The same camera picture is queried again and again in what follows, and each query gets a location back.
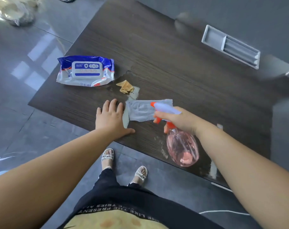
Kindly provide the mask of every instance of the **plastic bag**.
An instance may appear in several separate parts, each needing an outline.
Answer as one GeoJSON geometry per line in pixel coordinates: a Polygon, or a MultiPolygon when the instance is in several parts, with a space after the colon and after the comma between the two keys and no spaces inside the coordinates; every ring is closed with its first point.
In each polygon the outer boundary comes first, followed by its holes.
{"type": "Polygon", "coordinates": [[[35,19],[38,0],[0,0],[0,17],[12,25],[27,25],[35,19]]]}
{"type": "Polygon", "coordinates": [[[61,69],[57,82],[96,87],[114,80],[114,60],[100,56],[66,56],[58,58],[61,69]]]}

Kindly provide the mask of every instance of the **gray cloth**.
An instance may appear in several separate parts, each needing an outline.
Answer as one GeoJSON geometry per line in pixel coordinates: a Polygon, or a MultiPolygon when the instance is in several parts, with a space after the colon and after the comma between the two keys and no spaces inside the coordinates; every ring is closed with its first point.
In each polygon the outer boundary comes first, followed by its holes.
{"type": "Polygon", "coordinates": [[[128,100],[126,107],[129,112],[130,121],[150,121],[153,120],[155,108],[151,106],[151,102],[162,102],[173,106],[173,100],[128,100]]]}

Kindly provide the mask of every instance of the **dark wooden table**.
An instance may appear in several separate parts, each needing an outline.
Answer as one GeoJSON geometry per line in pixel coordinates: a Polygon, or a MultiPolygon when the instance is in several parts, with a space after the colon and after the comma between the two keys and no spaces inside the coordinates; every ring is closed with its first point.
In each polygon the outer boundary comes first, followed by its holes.
{"type": "MultiPolygon", "coordinates": [[[[173,19],[134,0],[108,0],[66,55],[113,58],[119,79],[93,88],[63,85],[56,83],[58,66],[29,105],[93,130],[97,107],[113,98],[127,100],[115,85],[127,79],[140,88],[139,100],[173,99],[174,105],[223,125],[229,135],[269,158],[272,106],[289,97],[289,78],[258,81],[252,68],[202,44],[202,32],[193,34],[180,35],[173,19]]],[[[131,121],[129,127],[136,134],[117,142],[175,165],[161,152],[162,124],[131,121]]],[[[199,149],[199,161],[184,169],[226,186],[219,172],[216,179],[208,175],[211,160],[200,143],[199,149]]]]}

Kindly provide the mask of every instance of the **hand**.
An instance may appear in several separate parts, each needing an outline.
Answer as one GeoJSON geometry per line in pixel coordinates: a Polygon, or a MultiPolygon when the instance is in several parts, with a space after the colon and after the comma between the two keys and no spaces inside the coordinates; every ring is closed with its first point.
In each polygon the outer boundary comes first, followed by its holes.
{"type": "Polygon", "coordinates": [[[116,110],[116,102],[116,99],[113,99],[111,102],[107,100],[103,105],[102,111],[101,108],[97,108],[96,129],[108,129],[112,132],[115,139],[118,139],[127,134],[135,133],[135,130],[123,127],[123,104],[120,103],[116,110]]]}
{"type": "MultiPolygon", "coordinates": [[[[180,108],[180,107],[174,107],[178,111],[181,111],[182,113],[179,115],[165,113],[165,112],[159,112],[156,111],[154,113],[154,118],[159,117],[161,119],[169,120],[171,121],[176,127],[180,128],[183,131],[186,131],[192,135],[195,135],[195,121],[197,118],[196,115],[192,114],[191,112],[188,112],[187,110],[180,108]]],[[[167,124],[164,127],[164,132],[168,133],[169,128],[167,127],[167,124]]]]}

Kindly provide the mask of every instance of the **foot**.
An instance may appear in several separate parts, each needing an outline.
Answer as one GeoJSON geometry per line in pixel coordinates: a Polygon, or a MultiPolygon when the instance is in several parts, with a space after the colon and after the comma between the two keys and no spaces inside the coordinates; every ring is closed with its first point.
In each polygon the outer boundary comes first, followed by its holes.
{"type": "Polygon", "coordinates": [[[147,169],[144,166],[138,168],[131,183],[142,185],[147,177],[147,169]]]}
{"type": "Polygon", "coordinates": [[[102,154],[102,170],[105,170],[106,168],[113,167],[113,159],[114,159],[114,151],[112,149],[106,149],[102,154]]]}

